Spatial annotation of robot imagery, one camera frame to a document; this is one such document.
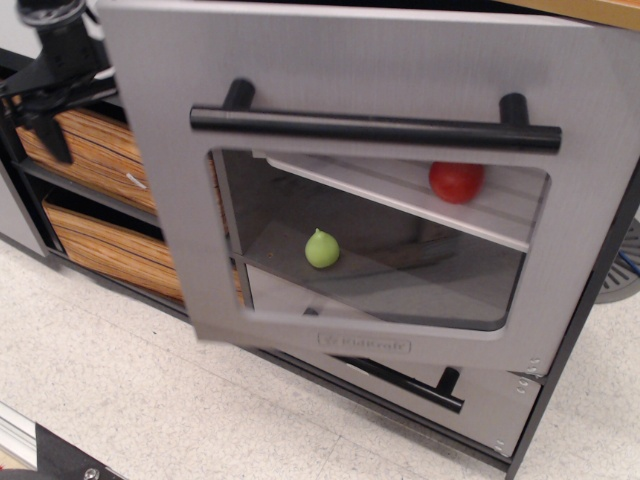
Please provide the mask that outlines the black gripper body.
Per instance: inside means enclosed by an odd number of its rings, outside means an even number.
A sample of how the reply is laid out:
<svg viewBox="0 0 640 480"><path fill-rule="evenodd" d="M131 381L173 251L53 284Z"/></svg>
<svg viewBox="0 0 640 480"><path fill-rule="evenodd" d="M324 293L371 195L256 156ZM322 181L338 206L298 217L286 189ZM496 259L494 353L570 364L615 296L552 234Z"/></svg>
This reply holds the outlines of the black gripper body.
<svg viewBox="0 0 640 480"><path fill-rule="evenodd" d="M1 102L14 118L55 115L114 96L115 78L97 76L111 68L102 41L92 38L84 21L39 26L38 57L1 83Z"/></svg>

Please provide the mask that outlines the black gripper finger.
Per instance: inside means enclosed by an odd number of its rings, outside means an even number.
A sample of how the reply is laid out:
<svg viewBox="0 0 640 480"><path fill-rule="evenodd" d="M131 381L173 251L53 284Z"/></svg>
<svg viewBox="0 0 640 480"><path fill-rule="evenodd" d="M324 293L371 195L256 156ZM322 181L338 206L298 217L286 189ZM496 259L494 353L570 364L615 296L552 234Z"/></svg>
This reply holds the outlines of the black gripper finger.
<svg viewBox="0 0 640 480"><path fill-rule="evenodd" d="M64 133L53 113L27 110L22 113L22 123L36 135L57 162L73 163Z"/></svg>

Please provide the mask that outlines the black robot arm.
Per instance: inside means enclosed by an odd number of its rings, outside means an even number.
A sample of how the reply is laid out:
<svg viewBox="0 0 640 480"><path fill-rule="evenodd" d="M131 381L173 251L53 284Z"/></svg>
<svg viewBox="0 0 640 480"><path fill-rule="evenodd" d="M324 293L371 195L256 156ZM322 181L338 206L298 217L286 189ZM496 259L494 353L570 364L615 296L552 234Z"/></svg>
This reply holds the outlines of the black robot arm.
<svg viewBox="0 0 640 480"><path fill-rule="evenodd" d="M39 55L1 82L1 111L35 133L60 163L73 162L56 116L117 94L105 44L84 19L98 24L84 1L19 1L20 20L33 28Z"/></svg>

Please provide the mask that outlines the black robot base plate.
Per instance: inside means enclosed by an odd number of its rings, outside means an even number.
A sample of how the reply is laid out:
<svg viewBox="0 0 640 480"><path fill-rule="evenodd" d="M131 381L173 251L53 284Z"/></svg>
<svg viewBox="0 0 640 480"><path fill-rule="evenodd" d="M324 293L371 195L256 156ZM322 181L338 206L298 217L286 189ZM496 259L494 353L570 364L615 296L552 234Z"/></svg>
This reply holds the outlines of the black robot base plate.
<svg viewBox="0 0 640 480"><path fill-rule="evenodd" d="M57 434L35 424L37 471L50 479L123 480L124 476Z"/></svg>

